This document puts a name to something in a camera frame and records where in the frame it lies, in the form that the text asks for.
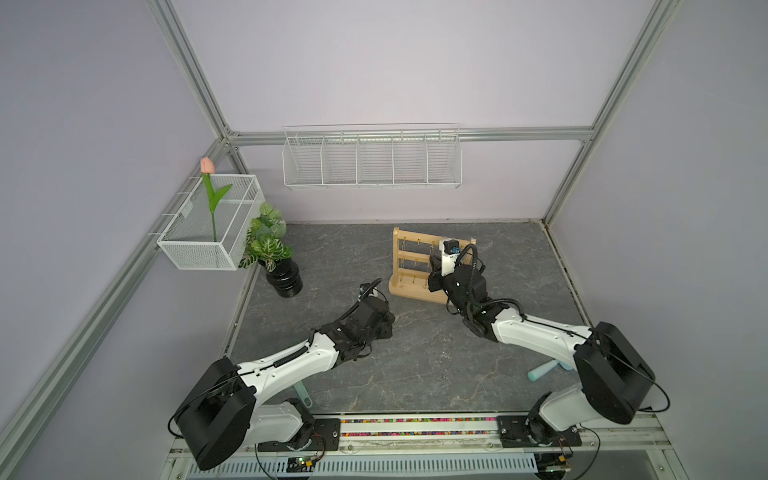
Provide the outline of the wooden jewelry display stand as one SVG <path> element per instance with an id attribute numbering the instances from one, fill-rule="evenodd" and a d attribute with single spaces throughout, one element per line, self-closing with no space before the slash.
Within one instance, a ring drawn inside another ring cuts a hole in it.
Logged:
<path id="1" fill-rule="evenodd" d="M 438 304 L 448 301 L 444 291 L 428 290 L 431 271 L 429 258 L 433 254 L 440 254 L 439 244 L 442 239 L 445 237 L 393 229 L 393 273 L 388 284 L 391 294 Z M 460 242 L 462 251 L 467 245 L 476 243 L 474 238 L 456 240 Z"/>

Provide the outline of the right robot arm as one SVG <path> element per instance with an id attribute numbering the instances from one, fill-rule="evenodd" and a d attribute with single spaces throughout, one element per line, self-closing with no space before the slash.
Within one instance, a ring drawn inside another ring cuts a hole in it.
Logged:
<path id="1" fill-rule="evenodd" d="M 430 267 L 429 289 L 446 294 L 474 335 L 540 353 L 577 372 L 577 383 L 537 400 L 523 421 L 524 443 L 546 445 L 596 419 L 628 425 L 641 410 L 655 375 L 615 325 L 559 323 L 528 315 L 514 299 L 493 299 L 481 270 L 461 254 L 433 255 Z"/>

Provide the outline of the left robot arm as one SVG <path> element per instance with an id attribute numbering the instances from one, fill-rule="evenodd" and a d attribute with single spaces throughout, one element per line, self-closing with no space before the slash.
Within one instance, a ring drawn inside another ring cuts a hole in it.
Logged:
<path id="1" fill-rule="evenodd" d="M 259 360 L 213 362 L 171 416 L 197 467 L 211 470 L 245 444 L 276 442 L 301 450 L 316 435 L 315 418 L 300 400 L 270 399 L 313 375 L 369 354 L 375 340 L 392 337 L 389 303 L 359 299 L 308 339 Z"/>

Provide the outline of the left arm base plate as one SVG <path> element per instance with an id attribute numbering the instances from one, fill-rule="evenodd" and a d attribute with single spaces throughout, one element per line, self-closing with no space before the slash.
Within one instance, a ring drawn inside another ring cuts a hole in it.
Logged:
<path id="1" fill-rule="evenodd" d="M 303 425 L 287 442 L 268 441 L 258 445 L 260 452 L 337 451 L 341 439 L 341 421 L 338 418 L 315 419 Z"/>

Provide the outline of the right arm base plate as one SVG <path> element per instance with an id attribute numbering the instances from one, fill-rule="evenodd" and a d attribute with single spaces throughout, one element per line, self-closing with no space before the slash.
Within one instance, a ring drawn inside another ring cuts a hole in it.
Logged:
<path id="1" fill-rule="evenodd" d="M 582 439 L 576 427 L 555 431 L 543 420 L 527 415 L 500 415 L 496 417 L 499 437 L 504 448 L 527 447 L 579 447 Z"/>

